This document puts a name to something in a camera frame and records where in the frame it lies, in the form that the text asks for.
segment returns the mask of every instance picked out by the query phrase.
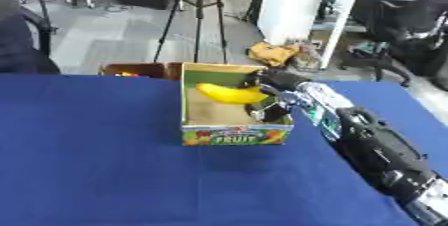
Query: black chair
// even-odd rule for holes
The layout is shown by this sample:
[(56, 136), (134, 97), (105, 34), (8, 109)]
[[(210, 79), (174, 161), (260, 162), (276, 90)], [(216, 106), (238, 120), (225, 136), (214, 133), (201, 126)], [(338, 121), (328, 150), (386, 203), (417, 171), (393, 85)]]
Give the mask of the black chair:
[(448, 0), (415, 0), (405, 5), (390, 1), (357, 1), (352, 16), (366, 26), (368, 38), (376, 42), (375, 53), (365, 56), (355, 51), (343, 60), (341, 69), (373, 67), (377, 81), (383, 79), (383, 70), (388, 70), (404, 79), (402, 86), (409, 86), (409, 74), (392, 64), (389, 47), (415, 34), (434, 32), (447, 10)]
[(358, 21), (366, 26), (367, 38), (375, 42), (374, 54), (365, 55), (362, 51), (354, 50), (343, 59), (340, 68), (345, 70), (346, 67), (373, 67), (377, 81), (383, 79), (383, 70), (388, 70), (401, 76), (404, 79), (401, 85), (408, 87), (411, 81), (410, 76), (394, 66), (392, 64), (393, 60), (388, 54), (389, 44), (399, 42), (403, 34), (400, 26), (394, 21), (394, 16), (397, 14), (399, 7), (386, 1), (375, 1), (375, 5), (372, 6), (371, 2), (360, 0), (354, 13), (358, 8), (368, 12), (367, 17), (360, 17), (361, 14), (355, 14), (355, 16), (358, 16), (355, 19), (361, 19)]
[(55, 28), (51, 26), (50, 22), (45, 20), (44, 17), (34, 13), (28, 8), (21, 7), (20, 13), (24, 19), (34, 26), (38, 32), (38, 73), (41, 74), (59, 74), (60, 70), (58, 66), (51, 60), (51, 36), (53, 35)]

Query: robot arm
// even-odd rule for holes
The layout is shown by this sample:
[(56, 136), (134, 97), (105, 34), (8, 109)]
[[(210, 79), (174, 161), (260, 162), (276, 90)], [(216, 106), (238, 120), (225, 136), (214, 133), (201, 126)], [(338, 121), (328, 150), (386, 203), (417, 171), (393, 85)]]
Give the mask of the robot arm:
[(329, 86), (283, 70), (253, 72), (243, 86), (253, 85), (278, 98), (261, 109), (247, 105), (255, 119), (275, 121), (298, 107), (367, 183), (392, 196), (419, 224), (448, 225), (448, 182), (386, 122)]

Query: tripod leg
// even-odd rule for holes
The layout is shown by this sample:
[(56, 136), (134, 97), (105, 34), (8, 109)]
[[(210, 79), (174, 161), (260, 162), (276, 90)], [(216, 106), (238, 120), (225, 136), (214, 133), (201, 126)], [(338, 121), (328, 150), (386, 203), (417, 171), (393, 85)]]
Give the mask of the tripod leg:
[(202, 19), (204, 19), (204, 0), (197, 0), (196, 2), (196, 18), (197, 18), (197, 28), (196, 28), (196, 44), (194, 48), (194, 62), (198, 62), (199, 47), (201, 45)]
[(219, 31), (221, 33), (221, 48), (224, 57), (224, 63), (227, 64), (227, 41), (224, 32), (224, 16), (223, 16), (224, 3), (222, 3), (222, 0), (218, 0), (217, 2), (218, 2), (217, 5), (218, 5), (218, 17), (219, 17)]
[(181, 0), (174, 0), (174, 6), (171, 9), (171, 13), (168, 18), (168, 22), (165, 26), (165, 30), (163, 31), (162, 37), (159, 39), (159, 47), (157, 48), (156, 55), (154, 56), (154, 62), (157, 62), (157, 60), (159, 59), (160, 52), (162, 51), (162, 47), (163, 44), (165, 43), (166, 36), (168, 35), (168, 31), (170, 30), (171, 24), (173, 23), (174, 15), (176, 14), (180, 1)]

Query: yellow banana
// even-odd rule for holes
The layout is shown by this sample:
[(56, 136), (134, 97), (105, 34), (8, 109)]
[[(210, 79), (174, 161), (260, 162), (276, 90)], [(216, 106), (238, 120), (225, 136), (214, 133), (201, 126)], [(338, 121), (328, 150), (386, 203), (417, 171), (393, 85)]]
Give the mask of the yellow banana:
[(196, 88), (210, 99), (231, 104), (258, 103), (268, 96), (260, 92), (260, 87), (250, 87), (244, 89), (218, 86), (210, 83), (198, 83)]

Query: floor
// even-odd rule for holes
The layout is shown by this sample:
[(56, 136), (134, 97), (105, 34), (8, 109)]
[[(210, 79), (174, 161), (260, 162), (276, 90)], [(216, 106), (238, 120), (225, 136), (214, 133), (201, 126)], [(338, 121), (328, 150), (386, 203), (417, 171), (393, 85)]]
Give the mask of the floor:
[[(229, 41), (229, 63), (257, 64), (244, 50), (262, 40), (257, 28), (235, 17), (244, 14), (250, 0), (224, 0), (225, 26)], [(39, 11), (36, 3), (28, 7)], [(70, 8), (63, 1), (48, 2), (53, 24), (59, 27), (53, 42), (53, 59), (67, 74), (97, 74), (101, 66), (119, 62), (152, 62), (158, 39), (166, 24), (168, 11), (139, 7), (105, 10)], [(221, 63), (216, 8), (206, 9), (201, 41), (200, 61)], [(194, 46), (194, 10), (187, 6), (179, 12), (163, 48), (160, 61), (192, 61)], [(315, 79), (371, 80), (372, 72), (361, 69), (341, 71), (334, 56), (328, 70), (312, 74)], [(386, 75), (397, 81), (392, 75)], [(448, 125), (448, 93), (439, 91), (425, 79), (415, 77), (409, 92), (440, 121)]]

